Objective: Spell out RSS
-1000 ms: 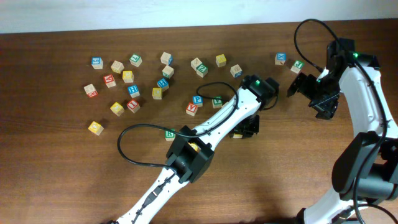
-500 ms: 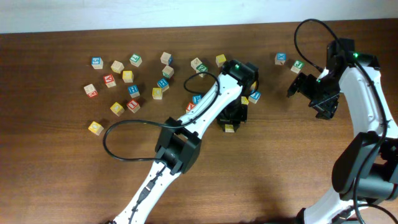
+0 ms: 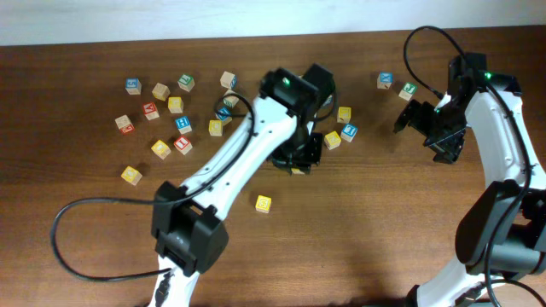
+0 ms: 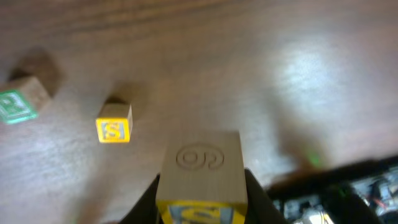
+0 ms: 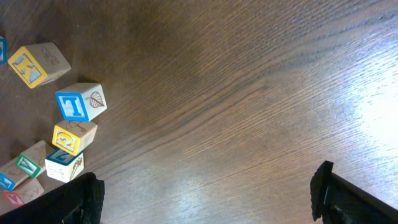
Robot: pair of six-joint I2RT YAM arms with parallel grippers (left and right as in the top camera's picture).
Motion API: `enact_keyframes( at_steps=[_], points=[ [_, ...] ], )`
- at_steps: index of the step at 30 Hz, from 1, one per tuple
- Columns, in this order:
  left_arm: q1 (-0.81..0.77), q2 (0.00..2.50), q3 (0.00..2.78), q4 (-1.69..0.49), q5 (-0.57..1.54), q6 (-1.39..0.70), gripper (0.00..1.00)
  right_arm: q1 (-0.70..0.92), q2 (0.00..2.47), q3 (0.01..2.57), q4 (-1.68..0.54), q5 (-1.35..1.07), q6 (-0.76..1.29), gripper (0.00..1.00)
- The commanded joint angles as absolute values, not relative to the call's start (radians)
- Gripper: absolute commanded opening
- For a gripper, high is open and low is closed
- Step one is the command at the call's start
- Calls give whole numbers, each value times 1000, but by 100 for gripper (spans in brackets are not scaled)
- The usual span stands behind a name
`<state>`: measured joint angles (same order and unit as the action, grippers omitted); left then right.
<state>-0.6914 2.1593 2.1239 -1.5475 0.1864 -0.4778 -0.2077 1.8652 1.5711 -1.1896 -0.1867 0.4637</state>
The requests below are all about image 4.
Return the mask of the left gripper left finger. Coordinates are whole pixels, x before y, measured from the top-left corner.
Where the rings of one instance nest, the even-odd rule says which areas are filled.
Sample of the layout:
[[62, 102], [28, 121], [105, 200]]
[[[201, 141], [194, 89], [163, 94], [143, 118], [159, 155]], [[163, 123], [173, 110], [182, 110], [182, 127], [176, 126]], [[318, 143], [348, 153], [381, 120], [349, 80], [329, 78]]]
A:
[[119, 224], [160, 224], [160, 213], [155, 203], [159, 179], [160, 174], [157, 174], [136, 204], [119, 221]]

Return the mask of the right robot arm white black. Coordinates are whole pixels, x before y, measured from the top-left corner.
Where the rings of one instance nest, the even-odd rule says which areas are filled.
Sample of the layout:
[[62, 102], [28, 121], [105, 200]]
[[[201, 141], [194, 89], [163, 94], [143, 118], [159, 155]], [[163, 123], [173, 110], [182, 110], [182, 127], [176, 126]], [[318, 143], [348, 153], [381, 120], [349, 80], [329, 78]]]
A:
[[288, 180], [266, 192], [289, 223], [397, 224], [397, 157]]

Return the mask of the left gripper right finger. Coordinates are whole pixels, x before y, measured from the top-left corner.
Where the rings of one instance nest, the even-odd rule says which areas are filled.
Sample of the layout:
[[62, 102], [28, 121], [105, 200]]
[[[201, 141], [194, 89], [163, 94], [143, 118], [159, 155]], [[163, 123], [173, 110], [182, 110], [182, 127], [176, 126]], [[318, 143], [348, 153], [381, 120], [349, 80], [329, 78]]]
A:
[[288, 224], [268, 197], [253, 173], [244, 170], [248, 195], [248, 210], [244, 224]]

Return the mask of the yellow S block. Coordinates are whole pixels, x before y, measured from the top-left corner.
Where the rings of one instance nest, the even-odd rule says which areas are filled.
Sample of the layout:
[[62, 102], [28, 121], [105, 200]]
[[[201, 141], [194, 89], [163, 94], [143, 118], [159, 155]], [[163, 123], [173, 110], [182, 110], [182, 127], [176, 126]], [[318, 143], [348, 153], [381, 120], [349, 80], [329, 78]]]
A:
[[106, 103], [96, 118], [100, 143], [127, 143], [132, 132], [130, 104]]
[[164, 223], [244, 223], [248, 194], [239, 133], [171, 137], [155, 204]]

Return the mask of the green R block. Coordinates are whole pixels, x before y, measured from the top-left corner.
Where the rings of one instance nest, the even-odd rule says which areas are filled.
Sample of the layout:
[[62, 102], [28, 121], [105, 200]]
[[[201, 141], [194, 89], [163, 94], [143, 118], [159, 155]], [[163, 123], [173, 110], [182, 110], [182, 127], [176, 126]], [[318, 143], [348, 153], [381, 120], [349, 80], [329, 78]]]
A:
[[35, 119], [51, 97], [36, 77], [24, 77], [1, 86], [1, 121], [16, 124]]

